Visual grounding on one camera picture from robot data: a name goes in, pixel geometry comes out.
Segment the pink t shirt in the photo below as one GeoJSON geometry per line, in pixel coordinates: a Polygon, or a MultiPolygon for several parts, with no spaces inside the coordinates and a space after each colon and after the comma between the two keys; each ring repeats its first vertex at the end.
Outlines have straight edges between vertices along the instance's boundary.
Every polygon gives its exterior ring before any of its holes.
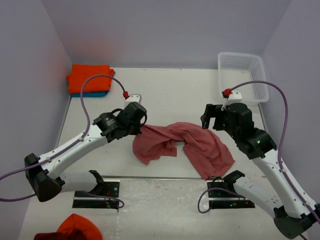
{"type": "Polygon", "coordinates": [[[176,157],[178,142],[184,143],[184,154],[204,180],[225,175],[235,163],[230,150],[215,133],[190,122],[167,126],[146,124],[135,136],[132,151],[148,165],[163,156],[176,157]]]}

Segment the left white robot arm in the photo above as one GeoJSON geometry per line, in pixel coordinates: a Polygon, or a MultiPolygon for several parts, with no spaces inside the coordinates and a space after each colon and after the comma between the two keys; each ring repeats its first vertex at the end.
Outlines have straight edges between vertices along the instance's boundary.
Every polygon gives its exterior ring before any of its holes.
{"type": "Polygon", "coordinates": [[[141,120],[147,119],[147,110],[138,102],[129,103],[102,113],[79,135],[60,147],[24,159],[25,176],[37,199],[46,202],[62,192],[82,191],[94,197],[103,193],[102,178],[95,170],[69,177],[65,171],[88,153],[114,140],[141,133],[141,120]]]}

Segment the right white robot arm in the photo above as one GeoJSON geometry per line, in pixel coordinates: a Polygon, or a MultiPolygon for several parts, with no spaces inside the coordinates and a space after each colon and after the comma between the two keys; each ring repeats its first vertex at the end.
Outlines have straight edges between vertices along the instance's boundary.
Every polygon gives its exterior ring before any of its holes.
{"type": "Polygon", "coordinates": [[[213,129],[228,133],[275,190],[271,194],[235,170],[223,178],[223,191],[227,196],[249,199],[263,209],[280,233],[290,240],[302,237],[320,221],[320,205],[295,180],[271,136],[255,127],[252,111],[245,104],[207,104],[200,119],[203,129],[207,129],[210,120],[214,119],[213,129]]]}

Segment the white plastic basket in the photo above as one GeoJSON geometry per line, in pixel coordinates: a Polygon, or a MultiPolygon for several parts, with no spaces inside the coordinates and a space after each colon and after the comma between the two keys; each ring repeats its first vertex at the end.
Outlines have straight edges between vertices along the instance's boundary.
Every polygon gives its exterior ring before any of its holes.
{"type": "Polygon", "coordinates": [[[231,89],[239,84],[254,81],[237,90],[247,104],[265,103],[269,100],[269,89],[266,84],[263,60],[253,54],[221,52],[218,54],[219,91],[231,89]]]}

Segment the folded blue t shirt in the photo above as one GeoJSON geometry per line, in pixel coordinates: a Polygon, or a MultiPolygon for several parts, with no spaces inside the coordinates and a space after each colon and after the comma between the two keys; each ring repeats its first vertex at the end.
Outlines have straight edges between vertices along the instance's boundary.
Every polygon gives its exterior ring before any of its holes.
{"type": "MultiPolygon", "coordinates": [[[[81,89],[84,82],[89,77],[100,75],[100,74],[113,77],[115,75],[115,71],[113,69],[109,69],[105,72],[91,71],[91,72],[84,72],[84,73],[72,73],[67,75],[66,79],[68,82],[68,91],[70,96],[72,98],[80,97],[81,89]]],[[[111,78],[107,78],[103,76],[95,77],[85,85],[83,90],[83,97],[104,97],[109,93],[111,86],[112,86],[111,78]]]]}

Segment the orange cloth at front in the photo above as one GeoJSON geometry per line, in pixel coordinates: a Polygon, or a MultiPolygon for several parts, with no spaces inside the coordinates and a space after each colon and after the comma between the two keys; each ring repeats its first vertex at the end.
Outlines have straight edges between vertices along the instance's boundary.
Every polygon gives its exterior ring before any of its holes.
{"type": "Polygon", "coordinates": [[[90,220],[75,213],[64,220],[58,227],[57,232],[67,234],[74,239],[78,234],[83,236],[85,240],[103,239],[100,230],[90,220]]]}

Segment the dark red cloth at front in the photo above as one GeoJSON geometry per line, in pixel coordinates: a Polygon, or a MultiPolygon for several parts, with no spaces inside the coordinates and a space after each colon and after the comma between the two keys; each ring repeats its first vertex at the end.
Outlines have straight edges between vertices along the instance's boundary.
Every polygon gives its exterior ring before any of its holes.
{"type": "Polygon", "coordinates": [[[73,232],[50,232],[37,233],[34,240],[87,240],[87,237],[80,230],[73,232]]]}

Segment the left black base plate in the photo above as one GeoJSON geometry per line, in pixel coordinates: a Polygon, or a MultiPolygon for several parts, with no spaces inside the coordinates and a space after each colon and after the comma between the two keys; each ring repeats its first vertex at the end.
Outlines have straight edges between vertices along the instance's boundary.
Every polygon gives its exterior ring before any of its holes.
{"type": "Polygon", "coordinates": [[[120,180],[105,178],[102,185],[99,185],[90,193],[76,191],[72,201],[72,208],[118,210],[123,205],[116,200],[119,196],[120,180]]]}

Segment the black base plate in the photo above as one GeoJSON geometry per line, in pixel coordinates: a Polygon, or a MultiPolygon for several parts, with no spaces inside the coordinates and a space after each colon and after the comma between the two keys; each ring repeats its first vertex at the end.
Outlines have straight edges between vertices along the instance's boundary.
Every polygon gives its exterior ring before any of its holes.
{"type": "Polygon", "coordinates": [[[72,208],[118,210],[123,205],[116,200],[119,196],[120,180],[105,178],[102,185],[99,185],[90,193],[76,191],[72,201],[72,208]]]}
{"type": "MultiPolygon", "coordinates": [[[[214,177],[207,181],[207,188],[221,188],[234,193],[233,188],[221,177],[214,177]]],[[[254,209],[255,204],[247,198],[238,197],[222,190],[208,192],[209,207],[214,209],[254,209]]]]}

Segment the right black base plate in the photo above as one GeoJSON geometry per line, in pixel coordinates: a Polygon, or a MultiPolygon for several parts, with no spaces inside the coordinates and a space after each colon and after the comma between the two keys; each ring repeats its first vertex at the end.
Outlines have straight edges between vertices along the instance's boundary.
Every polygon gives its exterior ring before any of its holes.
{"type": "MultiPolygon", "coordinates": [[[[221,177],[214,177],[207,181],[207,188],[221,188],[234,193],[233,188],[221,177]]],[[[209,207],[214,209],[254,209],[255,204],[247,198],[238,197],[222,190],[208,192],[209,207]]]]}

